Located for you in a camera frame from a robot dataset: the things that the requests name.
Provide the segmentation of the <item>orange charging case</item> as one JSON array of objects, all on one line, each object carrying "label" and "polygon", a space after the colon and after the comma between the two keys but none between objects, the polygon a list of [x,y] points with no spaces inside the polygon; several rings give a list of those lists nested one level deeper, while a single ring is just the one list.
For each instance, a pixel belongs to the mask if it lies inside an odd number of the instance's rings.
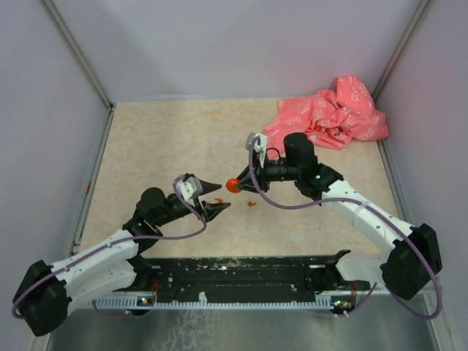
[{"label": "orange charging case", "polygon": [[232,193],[239,193],[241,190],[238,188],[239,180],[237,178],[230,178],[226,182],[226,189]]}]

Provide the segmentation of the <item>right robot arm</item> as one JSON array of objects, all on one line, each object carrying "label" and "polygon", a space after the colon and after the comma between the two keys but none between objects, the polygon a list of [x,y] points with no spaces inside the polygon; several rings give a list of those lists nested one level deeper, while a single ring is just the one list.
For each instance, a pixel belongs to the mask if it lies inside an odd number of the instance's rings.
[{"label": "right robot arm", "polygon": [[319,162],[304,133],[284,138],[284,155],[269,159],[267,137],[251,133],[246,140],[249,164],[237,177],[239,191],[263,196],[271,183],[291,181],[296,189],[346,219],[370,239],[378,254],[344,251],[327,270],[330,286],[340,290],[351,281],[385,285],[404,300],[412,299],[442,270],[437,234],[427,224],[418,227],[394,217],[356,191],[343,175]]}]

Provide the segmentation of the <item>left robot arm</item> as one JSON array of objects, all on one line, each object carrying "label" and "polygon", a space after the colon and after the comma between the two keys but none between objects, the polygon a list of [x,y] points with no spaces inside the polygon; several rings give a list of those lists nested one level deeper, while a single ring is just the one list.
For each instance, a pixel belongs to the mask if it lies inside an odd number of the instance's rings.
[{"label": "left robot arm", "polygon": [[203,228],[229,203],[208,203],[201,196],[221,185],[193,174],[173,181],[173,193],[145,190],[131,219],[109,238],[66,259],[30,265],[12,299],[12,316],[23,320],[35,336],[59,327],[76,309],[116,290],[144,290],[152,281],[151,265],[142,257],[157,241],[167,240],[160,228],[190,214]]}]

